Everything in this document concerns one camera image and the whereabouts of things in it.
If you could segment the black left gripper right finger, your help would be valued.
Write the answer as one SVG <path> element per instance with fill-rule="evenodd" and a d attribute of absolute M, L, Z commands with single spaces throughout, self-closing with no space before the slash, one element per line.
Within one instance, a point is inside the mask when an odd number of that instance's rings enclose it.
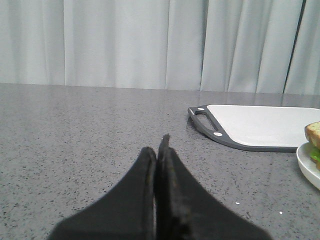
<path fill-rule="evenodd" d="M 155 175 L 156 239 L 270 240 L 262 228 L 241 218 L 209 194 L 169 146 L 164 135 Z"/>

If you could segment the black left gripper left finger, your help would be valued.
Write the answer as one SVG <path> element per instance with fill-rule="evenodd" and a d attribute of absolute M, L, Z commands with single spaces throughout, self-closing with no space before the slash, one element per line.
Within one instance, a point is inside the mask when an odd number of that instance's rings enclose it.
<path fill-rule="evenodd" d="M 50 240 L 154 239 L 156 155 L 142 148 L 126 175 L 106 195 L 56 225 Z"/>

